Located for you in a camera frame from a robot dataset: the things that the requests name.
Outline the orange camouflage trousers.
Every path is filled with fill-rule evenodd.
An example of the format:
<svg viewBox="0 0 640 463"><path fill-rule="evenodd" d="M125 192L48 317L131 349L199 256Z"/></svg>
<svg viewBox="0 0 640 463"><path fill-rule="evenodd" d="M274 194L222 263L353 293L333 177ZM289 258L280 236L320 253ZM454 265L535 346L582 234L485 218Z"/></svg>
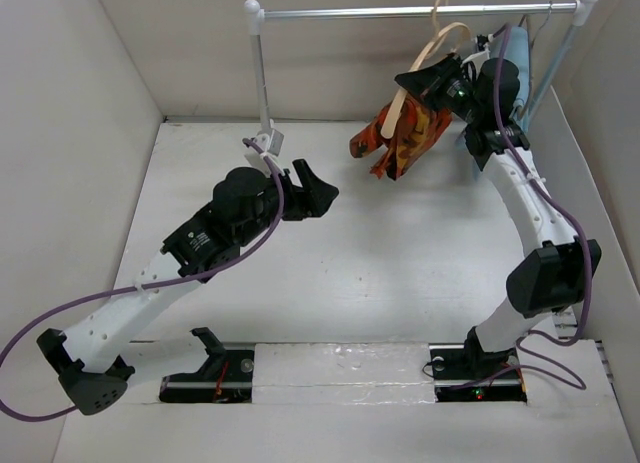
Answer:
<svg viewBox="0 0 640 463"><path fill-rule="evenodd" d="M433 111L407 96L390 138L382 136L382 126L391 104L383 107L378 115L349 142L353 158L363 158L382 147L386 150L371 167L370 173L378 178L392 180L404 176L411 166L429 151L453 121L450 110Z"/></svg>

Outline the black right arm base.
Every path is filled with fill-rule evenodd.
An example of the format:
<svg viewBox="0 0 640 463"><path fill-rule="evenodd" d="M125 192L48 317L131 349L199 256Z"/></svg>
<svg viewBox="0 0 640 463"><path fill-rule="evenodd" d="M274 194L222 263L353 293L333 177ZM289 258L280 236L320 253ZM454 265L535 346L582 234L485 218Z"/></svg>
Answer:
<svg viewBox="0 0 640 463"><path fill-rule="evenodd" d="M472 362L463 344L430 344L423 373L437 403L527 402L515 349Z"/></svg>

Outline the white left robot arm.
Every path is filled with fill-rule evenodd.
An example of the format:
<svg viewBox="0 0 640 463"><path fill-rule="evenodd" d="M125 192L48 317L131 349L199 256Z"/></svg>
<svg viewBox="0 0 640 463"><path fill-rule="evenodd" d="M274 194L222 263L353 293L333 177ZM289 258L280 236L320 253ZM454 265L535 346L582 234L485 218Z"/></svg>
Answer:
<svg viewBox="0 0 640 463"><path fill-rule="evenodd" d="M45 359L76 409L94 415L114 404L144 366L130 342L172 304L241 261L256 237L273 233L280 221L324 216L337 187L307 162L293 163L299 181L250 167L231 170L212 199L171 233L123 294L111 296L82 321L48 329L37 339Z"/></svg>

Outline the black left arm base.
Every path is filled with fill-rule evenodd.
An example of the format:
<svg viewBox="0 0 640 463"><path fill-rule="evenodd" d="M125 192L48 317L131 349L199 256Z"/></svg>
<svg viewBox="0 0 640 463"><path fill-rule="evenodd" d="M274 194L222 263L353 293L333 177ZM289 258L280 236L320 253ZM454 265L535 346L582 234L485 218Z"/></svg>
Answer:
<svg viewBox="0 0 640 463"><path fill-rule="evenodd" d="M252 401L255 351L227 351L226 360L212 374L178 373L162 379L159 401L170 404L238 404Z"/></svg>

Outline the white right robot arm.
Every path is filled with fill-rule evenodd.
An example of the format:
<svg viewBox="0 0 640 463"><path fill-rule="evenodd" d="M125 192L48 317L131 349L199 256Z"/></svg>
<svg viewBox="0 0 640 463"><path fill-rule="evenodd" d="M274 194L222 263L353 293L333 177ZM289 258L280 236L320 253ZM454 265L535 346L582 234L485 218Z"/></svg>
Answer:
<svg viewBox="0 0 640 463"><path fill-rule="evenodd" d="M590 308L601 249L552 199L535 168L526 133L514 119L520 93L514 63L491 58L472 73L449 54L395 81L423 107L448 110L465 122L466 148L498 191L521 241L524 259L506 279L505 300L468 332L455 360L466 378L487 378L545 317L577 303Z"/></svg>

